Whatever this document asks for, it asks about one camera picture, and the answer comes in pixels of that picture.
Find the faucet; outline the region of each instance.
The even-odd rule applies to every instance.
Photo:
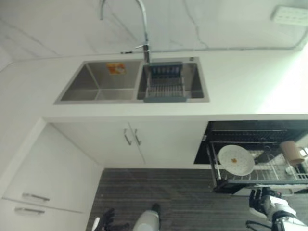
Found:
[[[145,37],[145,42],[136,47],[135,49],[142,48],[143,49],[143,55],[144,55],[144,60],[146,63],[150,64],[151,63],[151,52],[150,52],[150,42],[148,38],[148,24],[147,24],[147,18],[146,18],[146,11],[145,11],[145,6],[142,2],[142,0],[135,0],[142,13],[142,21],[143,21],[143,30],[144,30],[144,37]],[[103,7],[105,4],[106,0],[101,1],[101,20],[103,20]]]

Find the sink strainer rack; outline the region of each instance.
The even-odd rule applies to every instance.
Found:
[[[147,103],[185,102],[183,63],[155,63],[149,65],[149,77],[144,101]]]

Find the white plate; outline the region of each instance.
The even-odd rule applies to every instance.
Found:
[[[250,174],[255,166],[252,155],[237,145],[224,146],[218,153],[218,159],[228,172],[237,176]]]

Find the white countertop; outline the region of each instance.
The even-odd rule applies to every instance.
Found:
[[[44,128],[45,120],[179,115],[207,116],[209,120],[308,119],[308,68],[304,55],[299,51],[153,54],[155,58],[199,56],[209,103],[53,105],[84,60],[141,59],[142,54],[13,63],[0,73],[0,196]]]

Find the orange sticker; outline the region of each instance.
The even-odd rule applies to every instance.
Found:
[[[106,63],[110,75],[124,75],[126,68],[124,63]]]

